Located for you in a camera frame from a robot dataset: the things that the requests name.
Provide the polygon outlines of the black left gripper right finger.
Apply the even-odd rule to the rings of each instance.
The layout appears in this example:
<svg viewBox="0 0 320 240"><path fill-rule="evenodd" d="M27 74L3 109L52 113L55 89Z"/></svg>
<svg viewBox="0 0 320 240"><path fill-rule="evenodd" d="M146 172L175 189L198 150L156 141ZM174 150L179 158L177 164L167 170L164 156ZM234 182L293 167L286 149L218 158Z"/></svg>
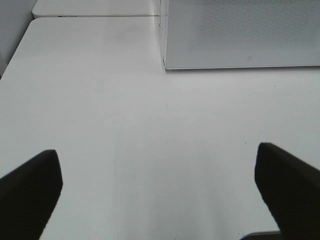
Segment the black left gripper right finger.
<svg viewBox="0 0 320 240"><path fill-rule="evenodd" d="M258 146L254 180L286 240L320 238L320 171L284 149Z"/></svg>

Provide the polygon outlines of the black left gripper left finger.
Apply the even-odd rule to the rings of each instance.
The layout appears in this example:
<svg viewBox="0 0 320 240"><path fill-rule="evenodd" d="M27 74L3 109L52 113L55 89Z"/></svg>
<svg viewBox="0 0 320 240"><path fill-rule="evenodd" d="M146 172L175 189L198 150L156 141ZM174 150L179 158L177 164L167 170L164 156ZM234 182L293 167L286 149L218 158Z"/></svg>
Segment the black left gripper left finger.
<svg viewBox="0 0 320 240"><path fill-rule="evenodd" d="M0 179L0 238L38 240L63 188L54 149L40 152Z"/></svg>

